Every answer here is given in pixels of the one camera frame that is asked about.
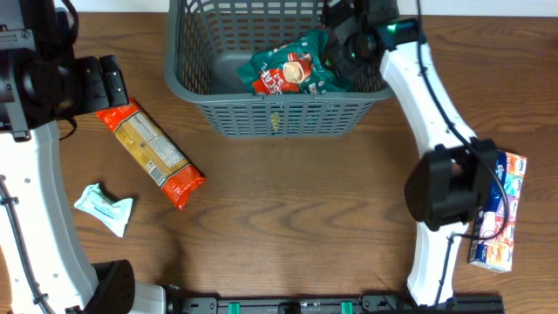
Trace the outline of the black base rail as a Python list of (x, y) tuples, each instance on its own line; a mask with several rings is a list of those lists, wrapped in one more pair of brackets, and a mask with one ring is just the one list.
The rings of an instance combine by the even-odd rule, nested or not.
[(416, 305), (408, 297), (367, 294), (360, 297), (217, 299), (175, 298), (165, 309), (171, 314), (505, 314), (503, 299), (496, 296), (452, 297), (436, 306)]

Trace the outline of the grey plastic lattice basket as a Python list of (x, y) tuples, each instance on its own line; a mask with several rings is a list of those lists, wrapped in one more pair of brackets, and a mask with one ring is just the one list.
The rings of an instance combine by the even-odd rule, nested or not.
[(354, 92), (255, 95), (238, 68), (259, 51), (321, 26), (323, 1), (170, 0), (165, 79), (229, 137), (347, 133), (372, 105), (392, 96), (373, 65), (357, 69)]

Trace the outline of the green Nescafe coffee bag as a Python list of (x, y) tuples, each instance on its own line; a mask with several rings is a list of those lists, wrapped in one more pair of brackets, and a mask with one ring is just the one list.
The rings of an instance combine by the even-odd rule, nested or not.
[(253, 94), (354, 92), (355, 84), (323, 60), (329, 39), (324, 31), (308, 31), (296, 41), (257, 52), (237, 73)]

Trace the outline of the small teal white sachet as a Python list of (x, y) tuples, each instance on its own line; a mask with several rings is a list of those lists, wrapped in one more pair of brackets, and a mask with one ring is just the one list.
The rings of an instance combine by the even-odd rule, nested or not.
[(117, 237), (123, 237), (132, 213), (133, 199), (112, 201), (96, 183), (85, 188), (74, 207), (102, 221)]

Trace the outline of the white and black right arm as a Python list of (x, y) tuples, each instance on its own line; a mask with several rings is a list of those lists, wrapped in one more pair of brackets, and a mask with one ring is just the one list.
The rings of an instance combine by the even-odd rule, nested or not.
[(413, 265), (406, 281), (414, 304), (437, 309), (453, 298), (459, 243), (479, 240), (468, 230), (492, 186), (498, 149), (460, 117), (435, 69), (420, 15), (392, 19), (369, 1), (326, 1), (321, 22), (333, 39), (323, 62), (339, 77), (374, 65), (402, 107), (419, 162), (405, 184), (417, 223)]

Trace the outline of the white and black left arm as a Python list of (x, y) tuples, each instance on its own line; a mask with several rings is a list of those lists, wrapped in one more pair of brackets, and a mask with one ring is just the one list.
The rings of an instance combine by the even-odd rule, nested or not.
[(1, 3), (1, 250), (14, 313), (163, 313), (165, 290), (127, 260), (92, 263), (78, 238), (59, 152), (60, 121), (123, 106), (117, 59), (74, 54), (72, 3)]

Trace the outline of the orange spaghetti packet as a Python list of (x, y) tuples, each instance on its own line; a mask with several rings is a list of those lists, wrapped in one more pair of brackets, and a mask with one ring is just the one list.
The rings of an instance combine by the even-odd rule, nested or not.
[(171, 203), (178, 209), (186, 207), (205, 178), (136, 99), (96, 115)]

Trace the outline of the multicolour tissue pack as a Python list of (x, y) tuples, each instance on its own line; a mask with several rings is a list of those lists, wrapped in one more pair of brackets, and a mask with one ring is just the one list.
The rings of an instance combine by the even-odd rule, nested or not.
[(470, 264), (498, 273), (512, 270), (515, 222), (526, 170), (526, 157), (504, 151), (498, 152), (495, 173), (504, 188), (508, 210), (504, 208), (500, 190), (494, 181), (490, 197), (475, 217), (473, 231), (478, 237), (491, 237), (500, 231), (505, 219), (507, 224), (497, 237), (471, 242), (467, 258)]

